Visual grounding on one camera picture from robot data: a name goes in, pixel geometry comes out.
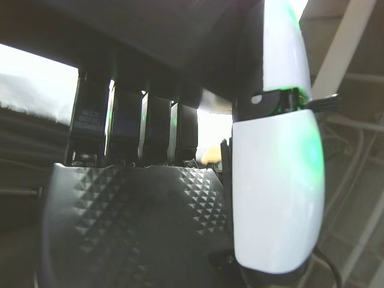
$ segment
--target cable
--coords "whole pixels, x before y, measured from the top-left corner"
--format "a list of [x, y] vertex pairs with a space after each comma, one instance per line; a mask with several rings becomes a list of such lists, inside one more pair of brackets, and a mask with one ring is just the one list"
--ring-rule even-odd
[[49, 172], [49, 171], [51, 171], [51, 168], [38, 167], [38, 166], [30, 165], [30, 164], [27, 164], [27, 163], [13, 161], [13, 160], [7, 160], [7, 159], [0, 159], [0, 163], [16, 165], [16, 166], [20, 166], [20, 167], [24, 167], [24, 168], [29, 168], [29, 169], [36, 170], [36, 171], [41, 171], [41, 172]]
[[320, 260], [324, 261], [326, 264], [328, 264], [329, 268], [333, 272], [336, 280], [336, 287], [342, 288], [343, 286], [343, 279], [341, 277], [340, 271], [338, 268], [332, 263], [332, 261], [318, 248], [318, 246], [315, 246], [313, 250], [313, 254], [318, 257]]

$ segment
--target wire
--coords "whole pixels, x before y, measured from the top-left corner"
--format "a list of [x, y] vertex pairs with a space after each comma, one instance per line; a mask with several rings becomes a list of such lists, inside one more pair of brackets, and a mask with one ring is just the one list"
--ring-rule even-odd
[[49, 172], [49, 171], [51, 171], [51, 168], [38, 167], [38, 166], [30, 165], [30, 164], [27, 164], [27, 163], [13, 161], [13, 160], [7, 160], [7, 159], [0, 159], [0, 163], [11, 164], [11, 165], [20, 166], [20, 167], [24, 167], [24, 168], [29, 168], [29, 169], [36, 170], [36, 171], [41, 171], [41, 172]]
[[336, 287], [342, 288], [343, 286], [343, 278], [341, 277], [340, 271], [338, 268], [332, 263], [332, 261], [318, 248], [318, 246], [315, 246], [313, 250], [313, 254], [318, 257], [320, 260], [324, 261], [326, 264], [328, 264], [329, 268], [333, 272], [336, 280]]

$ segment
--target black cable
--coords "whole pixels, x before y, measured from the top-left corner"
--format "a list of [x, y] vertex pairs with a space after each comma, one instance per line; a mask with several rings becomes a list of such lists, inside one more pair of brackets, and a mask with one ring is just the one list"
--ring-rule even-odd
[[338, 268], [332, 263], [332, 261], [323, 253], [321, 250], [316, 246], [313, 250], [313, 254], [316, 255], [319, 259], [323, 260], [325, 263], [328, 264], [330, 269], [332, 270], [335, 280], [336, 280], [336, 287], [342, 288], [343, 286], [343, 279], [341, 277], [340, 271]]

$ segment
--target bright light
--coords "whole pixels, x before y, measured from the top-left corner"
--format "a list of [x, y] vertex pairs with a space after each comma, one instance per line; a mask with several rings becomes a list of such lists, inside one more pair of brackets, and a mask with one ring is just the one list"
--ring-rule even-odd
[[289, 0], [289, 2], [293, 8], [293, 12], [295, 13], [297, 20], [300, 20], [302, 13], [307, 6], [308, 0]]

